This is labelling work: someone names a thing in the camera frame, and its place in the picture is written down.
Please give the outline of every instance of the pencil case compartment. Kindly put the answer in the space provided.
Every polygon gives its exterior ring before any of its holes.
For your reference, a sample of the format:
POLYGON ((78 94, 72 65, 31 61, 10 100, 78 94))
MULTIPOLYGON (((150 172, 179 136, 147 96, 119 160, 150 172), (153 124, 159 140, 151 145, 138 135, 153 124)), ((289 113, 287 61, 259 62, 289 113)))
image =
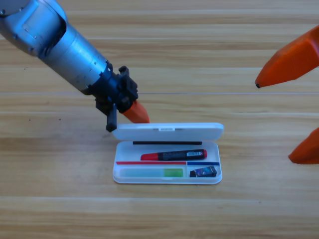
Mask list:
POLYGON ((132 141, 124 141, 117 146, 113 178, 119 183, 215 184, 222 178, 218 146, 214 142, 203 142, 202 145, 135 145, 132 141), (207 157, 194 161, 141 161, 143 154, 194 149, 205 149, 207 157), (191 171, 209 166, 216 169, 215 177, 190 177, 191 171))

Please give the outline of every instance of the marker label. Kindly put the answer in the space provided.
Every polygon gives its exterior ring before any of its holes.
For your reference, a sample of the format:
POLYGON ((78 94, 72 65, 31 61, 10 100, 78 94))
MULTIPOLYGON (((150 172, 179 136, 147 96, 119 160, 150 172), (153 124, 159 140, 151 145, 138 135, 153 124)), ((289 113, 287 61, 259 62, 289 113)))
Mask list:
POLYGON ((188 152, 186 155, 187 156, 201 156, 201 155, 203 155, 203 153, 202 152, 193 152, 193 151, 191 151, 191 152, 188 152))

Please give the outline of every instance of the orange object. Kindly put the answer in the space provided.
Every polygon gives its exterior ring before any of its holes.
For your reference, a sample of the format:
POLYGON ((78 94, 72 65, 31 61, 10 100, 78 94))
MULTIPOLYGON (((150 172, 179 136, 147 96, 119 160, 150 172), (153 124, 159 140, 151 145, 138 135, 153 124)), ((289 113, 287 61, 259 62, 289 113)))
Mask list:
POLYGON ((289 43, 266 63, 258 88, 295 80, 319 66, 319 26, 289 43))
POLYGON ((134 101, 131 108, 123 113, 126 118, 128 118, 132 123, 149 123, 150 118, 145 110, 144 106, 138 102, 134 101))
MULTIPOLYGON (((319 26, 283 47, 266 63, 255 84, 258 88, 295 80, 319 66, 319 26)), ((319 128, 290 155, 298 164, 319 163, 319 128)))
POLYGON ((290 155, 289 159, 298 164, 319 163, 319 128, 313 131, 290 155))

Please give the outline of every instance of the wood grain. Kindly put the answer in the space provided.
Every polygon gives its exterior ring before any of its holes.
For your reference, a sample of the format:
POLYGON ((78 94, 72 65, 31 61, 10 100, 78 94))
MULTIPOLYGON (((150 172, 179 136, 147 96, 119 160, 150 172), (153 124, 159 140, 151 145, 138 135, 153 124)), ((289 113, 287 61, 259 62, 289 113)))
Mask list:
MULTIPOLYGON (((319 71, 258 90, 317 0, 64 0, 69 20, 130 67, 152 122, 220 122, 218 185, 121 185, 106 118, 0 38, 1 239, 317 239, 319 166, 289 153, 319 127, 319 71)), ((128 122, 119 115, 119 122, 128 122)))

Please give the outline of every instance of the white label on lid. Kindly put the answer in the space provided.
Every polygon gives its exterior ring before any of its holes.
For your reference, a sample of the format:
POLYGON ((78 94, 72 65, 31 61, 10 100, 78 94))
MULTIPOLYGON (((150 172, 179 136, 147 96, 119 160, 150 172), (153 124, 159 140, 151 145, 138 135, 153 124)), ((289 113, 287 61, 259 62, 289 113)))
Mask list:
POLYGON ((174 128, 159 128, 159 131, 175 131, 174 128))

